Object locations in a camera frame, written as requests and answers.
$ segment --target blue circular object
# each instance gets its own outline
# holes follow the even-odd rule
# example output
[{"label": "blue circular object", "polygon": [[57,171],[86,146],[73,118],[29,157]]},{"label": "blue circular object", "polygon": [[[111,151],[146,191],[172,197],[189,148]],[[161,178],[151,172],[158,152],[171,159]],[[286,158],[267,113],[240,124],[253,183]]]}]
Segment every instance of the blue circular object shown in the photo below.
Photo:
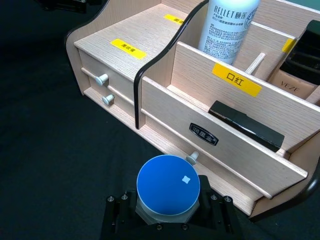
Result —
[{"label": "blue circular object", "polygon": [[200,193],[193,166],[181,157],[160,155],[141,168],[136,188],[142,203],[152,212],[174,216],[188,211]]}]

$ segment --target wooden desk organizer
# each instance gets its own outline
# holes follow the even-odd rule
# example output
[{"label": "wooden desk organizer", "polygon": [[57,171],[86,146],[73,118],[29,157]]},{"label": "wooden desk organizer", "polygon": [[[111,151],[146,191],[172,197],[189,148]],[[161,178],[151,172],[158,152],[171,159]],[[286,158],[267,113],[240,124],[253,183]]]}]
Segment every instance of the wooden desk organizer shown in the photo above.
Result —
[{"label": "wooden desk organizer", "polygon": [[[66,50],[84,95],[165,154],[199,152],[197,172],[258,219],[303,200],[317,185],[320,107],[266,80],[285,46],[309,21],[320,20],[320,12],[261,0],[230,66],[196,49],[207,8],[208,0],[109,0],[90,23],[69,33]],[[123,43],[111,44],[116,39]],[[260,92],[252,96],[222,80],[215,66],[259,85]],[[100,86],[94,78],[103,74],[109,79]],[[108,106],[102,97],[110,94],[115,98]],[[217,100],[285,135],[281,150],[274,153],[210,115]],[[218,144],[193,134],[191,123]]]}]

